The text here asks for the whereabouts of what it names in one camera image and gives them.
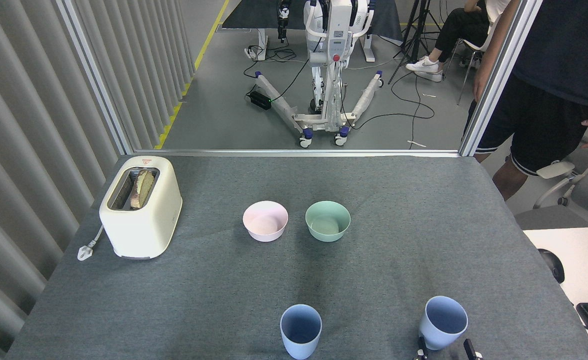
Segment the person's right hand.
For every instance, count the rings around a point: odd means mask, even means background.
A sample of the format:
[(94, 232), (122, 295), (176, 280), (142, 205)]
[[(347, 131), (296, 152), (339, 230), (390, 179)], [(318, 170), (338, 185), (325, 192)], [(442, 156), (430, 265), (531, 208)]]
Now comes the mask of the person's right hand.
[(486, 88), (491, 71), (487, 69), (479, 69), (474, 78), (473, 84), (473, 98), (475, 102), (479, 102), (480, 98)]

